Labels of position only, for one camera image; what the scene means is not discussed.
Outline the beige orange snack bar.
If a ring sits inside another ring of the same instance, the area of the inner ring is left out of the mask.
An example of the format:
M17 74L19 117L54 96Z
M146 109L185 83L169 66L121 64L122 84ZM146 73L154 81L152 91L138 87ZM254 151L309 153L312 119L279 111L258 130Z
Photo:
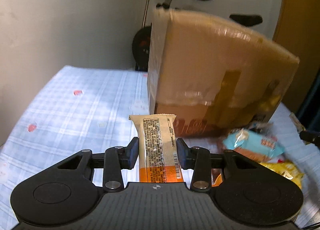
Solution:
M139 138L139 181L183 182L173 114L130 115Z

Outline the yellow snack bag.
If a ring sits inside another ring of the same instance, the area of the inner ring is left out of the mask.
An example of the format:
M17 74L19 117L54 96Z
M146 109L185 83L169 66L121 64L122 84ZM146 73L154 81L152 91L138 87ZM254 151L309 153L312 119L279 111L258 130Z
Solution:
M304 174L292 162L266 163L261 162L262 166L278 173L288 180L294 182L300 189L303 188L302 180Z

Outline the light blue snack pack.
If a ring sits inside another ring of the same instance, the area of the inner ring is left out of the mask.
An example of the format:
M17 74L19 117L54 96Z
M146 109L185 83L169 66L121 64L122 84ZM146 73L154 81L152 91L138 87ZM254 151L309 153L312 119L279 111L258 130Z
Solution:
M277 140L247 129L231 132L222 143L225 149L237 151L257 162L270 161L285 152Z

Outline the brown cardboard box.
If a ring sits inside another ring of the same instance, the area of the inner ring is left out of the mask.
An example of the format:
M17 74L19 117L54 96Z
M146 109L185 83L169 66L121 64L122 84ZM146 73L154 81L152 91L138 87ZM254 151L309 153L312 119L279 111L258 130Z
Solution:
M151 26L149 110L174 114L178 137L219 136L267 122L298 66L298 57L242 25L158 8Z

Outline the metal pole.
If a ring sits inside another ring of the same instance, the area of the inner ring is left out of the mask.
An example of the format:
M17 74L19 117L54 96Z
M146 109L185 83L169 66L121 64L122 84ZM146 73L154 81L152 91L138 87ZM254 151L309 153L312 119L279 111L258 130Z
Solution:
M150 0L146 0L145 8L144 8L143 21L142 21L142 28L144 28L145 24L146 24L146 18L147 18L147 15L148 15L149 2L150 2Z

